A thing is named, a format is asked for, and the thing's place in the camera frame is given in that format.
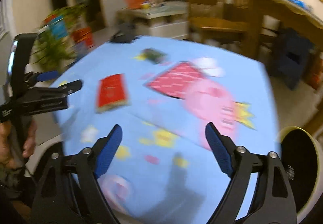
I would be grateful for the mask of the left hand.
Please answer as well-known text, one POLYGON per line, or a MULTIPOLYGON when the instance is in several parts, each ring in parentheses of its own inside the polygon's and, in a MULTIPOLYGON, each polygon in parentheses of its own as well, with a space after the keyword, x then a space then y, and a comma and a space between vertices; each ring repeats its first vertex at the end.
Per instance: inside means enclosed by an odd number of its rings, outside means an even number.
MULTIPOLYGON (((12 124, 10 121, 1 123, 1 165, 7 169, 17 169, 22 166, 18 155, 14 153, 12 141, 10 139, 12 124)), ((34 119, 31 120, 28 129, 28 136, 20 156, 29 158, 34 154, 36 147, 37 124, 34 119)))

